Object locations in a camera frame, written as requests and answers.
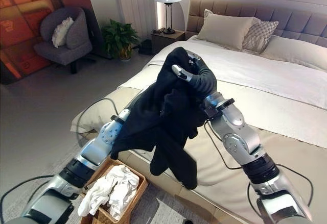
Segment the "black cable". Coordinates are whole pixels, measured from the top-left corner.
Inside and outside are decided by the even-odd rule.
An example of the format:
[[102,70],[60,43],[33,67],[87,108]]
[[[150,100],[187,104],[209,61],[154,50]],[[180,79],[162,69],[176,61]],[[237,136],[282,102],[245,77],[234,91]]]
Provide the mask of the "black cable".
[[5,199],[5,197],[11,193],[13,190],[15,190],[16,188],[20,187],[21,185],[27,183],[27,182],[30,182],[30,181],[34,181],[34,180],[37,180],[37,179],[41,179],[41,178],[49,178],[49,177],[53,177],[54,175],[47,175],[47,176],[39,176],[39,177],[33,177],[33,178],[30,178],[26,181],[23,181],[19,184],[17,184],[16,186],[14,186],[13,188],[11,188],[9,191],[7,191],[0,199],[0,221],[1,223],[5,223],[4,221],[4,218],[3,218],[3,208],[2,208],[2,205],[3,205],[3,201]]
[[82,112],[82,114],[79,116],[79,118],[78,118],[78,120],[77,120],[77,124],[76,124],[76,139],[77,139],[77,141],[79,140],[79,138],[78,138],[78,128],[79,128],[79,125],[80,125],[80,121],[81,121],[81,118],[82,118],[82,116],[84,115],[84,113],[90,108],[90,107],[92,107],[94,104],[96,104],[96,103],[98,103],[98,102],[100,102],[100,101],[103,101],[103,100],[109,100],[109,101],[111,101],[111,103],[112,103],[112,105],[113,105],[113,108],[114,108],[114,111],[115,111],[115,113],[118,115],[118,110],[117,110],[117,108],[116,108],[116,105],[115,105],[115,103],[114,103],[114,101],[112,100],[112,99],[110,99],[110,98],[102,98],[102,99],[100,99],[100,100],[97,100],[96,102],[94,102],[94,103],[92,103],[90,106],[88,106],[83,112]]
[[[219,149],[217,148],[216,144],[214,143],[213,138],[211,137],[211,135],[209,134],[208,130],[207,130],[206,127],[205,127],[207,124],[208,124],[208,121],[206,121],[206,122],[204,123],[204,129],[205,129],[206,133],[208,134],[209,138],[211,139],[211,142],[214,144],[215,148],[217,149],[217,151],[218,151],[218,153],[219,153],[221,159],[223,160],[225,166],[226,166],[228,169],[232,169],[232,170],[234,170],[234,169],[242,169],[242,167],[237,167],[237,168],[230,168],[230,167],[228,167],[228,165],[226,164],[226,162],[225,162],[223,156],[221,155]],[[213,134],[214,134],[214,135],[219,139],[219,137],[215,134],[215,132],[213,131],[212,128],[211,128],[211,131],[212,131]]]
[[310,198],[309,198],[309,201],[308,201],[308,206],[310,207],[310,204],[311,204],[311,201],[312,201],[312,198],[313,198],[313,190],[314,190],[314,187],[313,187],[312,182],[309,180],[309,178],[305,177],[304,175],[301,175],[300,173],[296,172],[295,170],[290,169],[289,167],[286,167],[286,166],[284,166],[282,164],[276,164],[276,165],[281,166],[281,167],[284,167],[284,168],[292,171],[293,173],[298,174],[299,176],[303,177],[304,179],[306,179],[309,182],[310,187],[311,187],[311,193],[310,193]]
[[34,197],[34,194],[42,187],[42,186],[44,186],[46,183],[48,183],[49,181],[46,181],[46,182],[43,182],[40,186],[38,186],[36,189],[35,189],[35,191],[32,193],[32,195],[30,196],[30,198],[29,198],[29,200],[27,200],[27,203],[29,203],[31,200],[32,200],[32,198]]
[[252,207],[252,209],[255,211],[255,213],[258,215],[258,217],[260,217],[261,219],[262,219],[262,216],[259,214],[259,212],[254,208],[254,206],[253,206],[253,204],[252,204],[252,202],[251,202],[251,200],[250,200],[250,183],[249,183],[249,185],[247,185],[247,200],[249,200],[249,203],[250,203],[250,205],[251,205],[251,207]]

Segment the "lamp base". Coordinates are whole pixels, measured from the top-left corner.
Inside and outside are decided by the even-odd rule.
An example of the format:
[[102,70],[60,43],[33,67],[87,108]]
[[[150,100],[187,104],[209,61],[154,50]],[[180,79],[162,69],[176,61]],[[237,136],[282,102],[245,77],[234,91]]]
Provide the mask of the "lamp base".
[[163,30],[164,34],[174,34],[175,30],[171,29],[171,28],[167,28]]

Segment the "gray headboard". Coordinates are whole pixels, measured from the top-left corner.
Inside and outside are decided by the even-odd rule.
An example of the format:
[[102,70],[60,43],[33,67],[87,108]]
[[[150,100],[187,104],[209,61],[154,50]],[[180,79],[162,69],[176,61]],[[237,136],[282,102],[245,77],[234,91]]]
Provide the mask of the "gray headboard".
[[190,0],[186,39],[200,32],[204,9],[227,16],[255,16],[279,21],[274,35],[327,47],[327,14],[221,0]]

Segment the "black glove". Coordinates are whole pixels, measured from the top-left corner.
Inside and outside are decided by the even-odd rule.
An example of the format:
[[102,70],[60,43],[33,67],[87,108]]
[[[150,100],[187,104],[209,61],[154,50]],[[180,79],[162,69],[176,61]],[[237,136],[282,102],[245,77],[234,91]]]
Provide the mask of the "black glove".
[[190,80],[190,85],[201,98],[206,98],[208,95],[217,91],[217,79],[202,58],[194,58],[193,62],[194,64],[191,67],[193,76]]
[[197,135],[196,128],[204,124],[206,115],[199,108],[194,88],[172,72],[174,64],[191,72],[186,51],[182,47],[174,49],[167,56],[157,82],[131,107],[110,156],[116,159],[121,151],[151,151],[156,146],[151,173],[159,175],[170,168],[186,188],[194,189],[196,161],[183,148],[187,138]]

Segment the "bed frame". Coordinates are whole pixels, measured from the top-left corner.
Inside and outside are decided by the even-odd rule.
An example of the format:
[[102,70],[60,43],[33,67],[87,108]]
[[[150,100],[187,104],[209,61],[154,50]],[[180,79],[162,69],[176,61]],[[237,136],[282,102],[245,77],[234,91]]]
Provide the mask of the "bed frame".
[[190,0],[186,39],[200,32],[204,9],[219,15],[255,16],[262,21],[278,21],[274,35],[327,47],[327,14],[221,0]]
[[[200,32],[203,26],[204,9],[209,9],[221,15],[255,16],[264,21],[279,21],[274,32],[275,35],[327,47],[327,14],[221,0],[190,0],[186,39]],[[121,95],[119,91],[118,89],[111,93],[113,100],[119,99]],[[97,133],[84,133],[83,136],[92,139],[97,136]],[[174,196],[210,224],[241,224],[240,221],[206,201],[197,193],[182,187],[168,175],[161,174],[157,177],[151,175],[149,162],[145,162],[131,151],[120,152],[119,159],[141,172],[151,183]]]

